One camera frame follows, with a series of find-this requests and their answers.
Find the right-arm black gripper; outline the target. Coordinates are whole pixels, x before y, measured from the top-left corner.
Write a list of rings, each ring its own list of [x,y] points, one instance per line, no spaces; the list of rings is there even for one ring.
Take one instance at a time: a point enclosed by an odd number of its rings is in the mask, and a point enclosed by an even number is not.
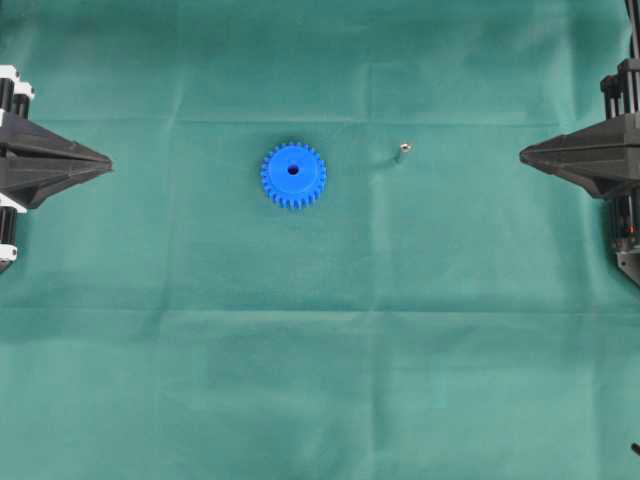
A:
[[[520,162],[545,174],[558,177],[585,190],[594,199],[608,200],[612,244],[615,250],[639,249],[639,181],[605,178],[575,173],[555,164],[533,161],[536,155],[626,148],[639,145],[639,118],[618,117],[638,111],[638,69],[630,68],[632,59],[623,61],[613,75],[600,82],[605,106],[605,121],[570,134],[563,134],[520,152]]]

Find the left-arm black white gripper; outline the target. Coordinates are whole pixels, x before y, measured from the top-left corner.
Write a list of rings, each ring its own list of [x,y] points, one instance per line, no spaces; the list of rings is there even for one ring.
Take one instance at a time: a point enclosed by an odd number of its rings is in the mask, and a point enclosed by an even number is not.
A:
[[[50,196],[113,171],[109,157],[25,119],[34,97],[32,85],[21,80],[15,66],[1,66],[1,146],[16,154],[87,161],[102,167],[1,189],[1,272],[10,268],[18,257],[19,214],[38,208]]]

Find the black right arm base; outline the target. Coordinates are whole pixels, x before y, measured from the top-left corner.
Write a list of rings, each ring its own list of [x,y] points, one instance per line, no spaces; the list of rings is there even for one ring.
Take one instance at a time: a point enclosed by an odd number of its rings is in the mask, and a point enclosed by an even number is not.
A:
[[[639,236],[619,237],[614,241],[618,269],[637,287],[640,286]]]

